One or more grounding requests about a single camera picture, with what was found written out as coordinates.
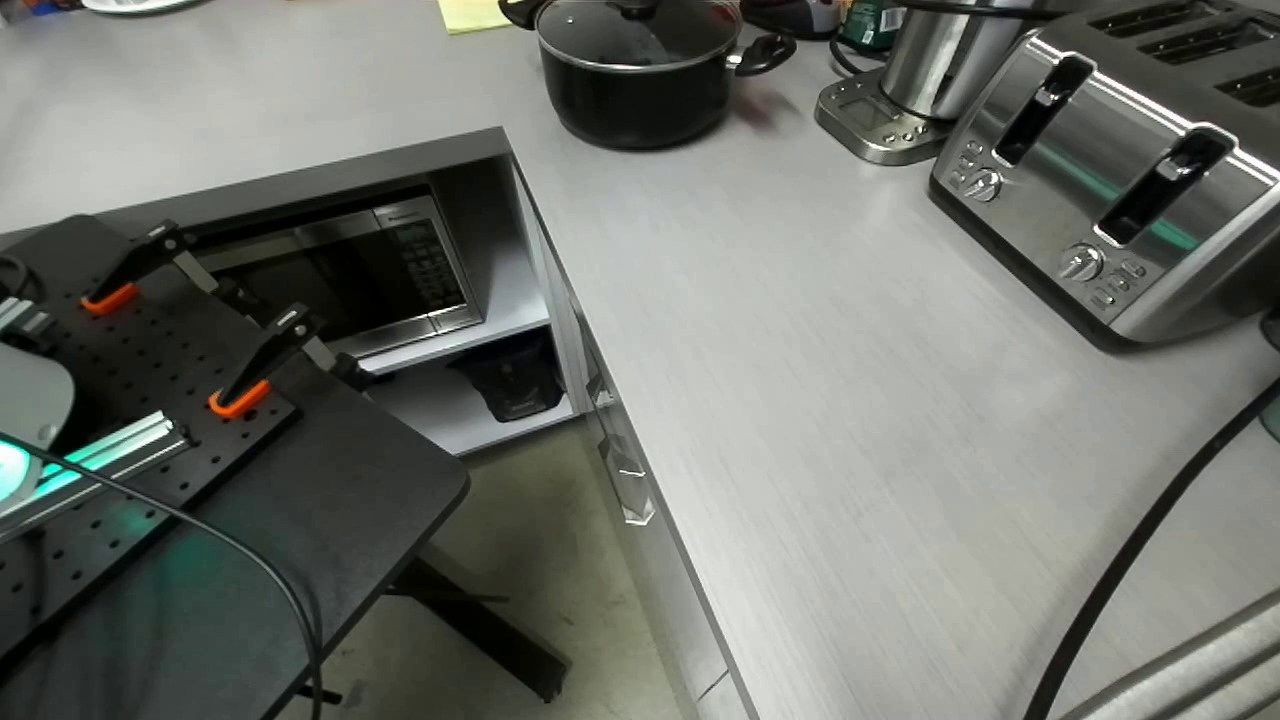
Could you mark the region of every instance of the black cable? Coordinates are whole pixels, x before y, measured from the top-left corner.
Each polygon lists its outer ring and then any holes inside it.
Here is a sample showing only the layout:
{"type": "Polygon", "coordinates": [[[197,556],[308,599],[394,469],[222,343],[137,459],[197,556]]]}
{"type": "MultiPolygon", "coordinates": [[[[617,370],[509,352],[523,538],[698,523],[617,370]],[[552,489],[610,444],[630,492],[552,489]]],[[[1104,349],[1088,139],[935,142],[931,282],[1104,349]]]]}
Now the black cable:
{"type": "Polygon", "coordinates": [[[866,66],[857,66],[857,62],[843,55],[843,47],[849,47],[843,36],[834,36],[828,47],[834,47],[834,62],[841,62],[849,77],[866,77],[866,66]]]}
{"type": "Polygon", "coordinates": [[[1092,622],[1104,617],[1109,599],[1116,597],[1119,579],[1130,577],[1130,566],[1141,558],[1141,551],[1147,546],[1147,538],[1155,537],[1155,527],[1166,523],[1166,517],[1175,509],[1175,500],[1195,484],[1195,474],[1203,472],[1203,462],[1217,459],[1217,452],[1226,452],[1267,403],[1280,398],[1280,381],[1274,381],[1255,398],[1247,398],[1209,444],[1199,444],[1199,452],[1167,479],[1167,489],[1155,495],[1155,503],[1147,509],[1147,517],[1130,533],[1130,538],[1119,542],[1119,551],[1111,556],[1109,572],[1092,584],[1086,607],[1075,613],[1072,626],[1064,630],[1064,639],[1057,645],[1034,702],[1023,711],[1023,720],[1049,720],[1057,691],[1064,687],[1092,622]]]}
{"type": "Polygon", "coordinates": [[[113,489],[113,492],[119,492],[119,495],[129,495],[129,500],[139,500],[139,503],[165,512],[165,517],[175,517],[175,518],[192,523],[197,533],[222,538],[223,546],[239,551],[247,562],[255,562],[255,566],[279,586],[279,597],[286,597],[286,599],[292,602],[292,613],[298,613],[302,634],[304,634],[304,645],[308,645],[311,720],[323,715],[323,667],[319,667],[319,662],[323,662],[323,656],[319,656],[319,645],[323,645],[323,639],[319,639],[319,620],[311,620],[308,602],[302,599],[302,590],[292,586],[292,579],[290,579],[273,558],[266,558],[266,556],[259,556],[255,546],[247,546],[244,538],[237,538],[237,537],[204,523],[202,517],[192,517],[192,512],[175,509],[175,503],[165,503],[165,500],[156,500],[156,495],[150,495],[150,492],[137,492],[137,489],[129,489],[129,484],[119,484],[119,479],[113,479],[113,474],[104,474],[104,472],[91,472],[91,469],[83,469],[83,462],[77,462],[77,459],[64,459],[64,456],[58,456],[58,452],[48,452],[48,448],[38,448],[38,444],[22,438],[22,435],[0,433],[0,444],[11,444],[11,448],[22,448],[22,452],[28,452],[28,456],[40,456],[40,462],[61,462],[61,469],[80,472],[83,479],[91,479],[91,484],[102,484],[102,489],[113,489]]]}

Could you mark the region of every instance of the floor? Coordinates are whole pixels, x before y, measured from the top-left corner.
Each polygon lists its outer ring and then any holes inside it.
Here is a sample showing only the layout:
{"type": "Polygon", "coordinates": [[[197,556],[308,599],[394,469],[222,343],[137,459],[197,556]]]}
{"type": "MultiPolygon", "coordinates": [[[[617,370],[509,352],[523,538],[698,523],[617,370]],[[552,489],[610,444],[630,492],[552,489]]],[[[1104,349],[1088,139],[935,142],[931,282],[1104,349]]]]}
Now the floor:
{"type": "Polygon", "coordinates": [[[323,662],[323,682],[346,691],[327,720],[680,715],[588,452],[585,429],[557,429],[476,456],[463,509],[425,546],[570,656],[561,698],[541,702],[432,613],[390,597],[323,662]]]}

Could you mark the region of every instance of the oven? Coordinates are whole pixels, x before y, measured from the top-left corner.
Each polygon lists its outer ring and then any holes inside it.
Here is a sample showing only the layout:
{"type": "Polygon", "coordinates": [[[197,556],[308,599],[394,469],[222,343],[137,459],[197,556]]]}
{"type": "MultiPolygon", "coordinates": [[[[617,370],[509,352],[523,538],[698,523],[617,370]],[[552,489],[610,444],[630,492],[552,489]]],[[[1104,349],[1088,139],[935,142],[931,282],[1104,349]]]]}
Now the oven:
{"type": "Polygon", "coordinates": [[[259,323],[304,302],[319,334],[356,360],[479,323],[432,190],[204,244],[197,255],[259,323]]]}

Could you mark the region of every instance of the clamp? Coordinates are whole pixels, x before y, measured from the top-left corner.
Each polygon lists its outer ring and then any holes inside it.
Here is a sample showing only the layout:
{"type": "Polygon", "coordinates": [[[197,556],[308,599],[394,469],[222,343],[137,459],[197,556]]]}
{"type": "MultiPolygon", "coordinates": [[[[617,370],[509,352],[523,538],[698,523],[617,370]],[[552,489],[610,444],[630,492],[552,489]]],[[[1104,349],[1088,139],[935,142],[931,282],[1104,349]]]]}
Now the clamp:
{"type": "Polygon", "coordinates": [[[192,255],[192,234],[175,222],[156,222],[145,244],[129,247],[119,263],[80,295],[80,308],[98,319],[123,312],[139,299],[139,281],[175,263],[202,293],[215,293],[215,277],[192,255]]]}
{"type": "Polygon", "coordinates": [[[356,360],[332,352],[319,341],[315,314],[304,302],[292,302],[273,319],[268,341],[239,364],[239,370],[207,397],[215,421],[247,421],[273,397],[273,370],[304,352],[319,370],[359,375],[356,360]]]}

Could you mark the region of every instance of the stainless steel toaster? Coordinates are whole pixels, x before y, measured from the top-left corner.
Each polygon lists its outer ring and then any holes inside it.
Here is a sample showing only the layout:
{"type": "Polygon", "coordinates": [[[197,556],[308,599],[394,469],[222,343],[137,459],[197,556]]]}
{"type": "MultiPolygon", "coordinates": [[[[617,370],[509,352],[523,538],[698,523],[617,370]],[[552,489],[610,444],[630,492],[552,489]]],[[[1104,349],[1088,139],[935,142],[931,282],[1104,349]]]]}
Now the stainless steel toaster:
{"type": "Polygon", "coordinates": [[[931,200],[1104,349],[1280,299],[1280,14],[1119,0],[1020,40],[931,200]]]}

